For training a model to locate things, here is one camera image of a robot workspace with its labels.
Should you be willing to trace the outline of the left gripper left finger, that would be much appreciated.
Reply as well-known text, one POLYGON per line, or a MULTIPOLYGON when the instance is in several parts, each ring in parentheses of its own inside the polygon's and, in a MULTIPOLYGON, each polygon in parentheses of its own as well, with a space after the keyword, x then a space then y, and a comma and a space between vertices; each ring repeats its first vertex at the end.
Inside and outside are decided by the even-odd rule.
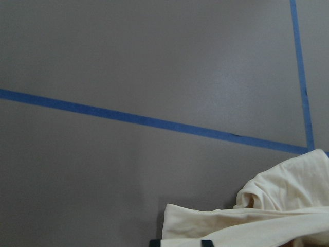
POLYGON ((149 247, 161 247, 161 239, 151 239, 149 241, 149 247))

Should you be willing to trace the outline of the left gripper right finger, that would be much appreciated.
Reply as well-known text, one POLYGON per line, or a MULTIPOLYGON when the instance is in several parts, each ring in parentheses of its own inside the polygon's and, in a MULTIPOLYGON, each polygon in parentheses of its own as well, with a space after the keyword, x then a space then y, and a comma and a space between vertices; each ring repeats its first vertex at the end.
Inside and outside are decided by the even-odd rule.
POLYGON ((213 242, 211 240, 201 240, 202 247, 213 247, 213 242))

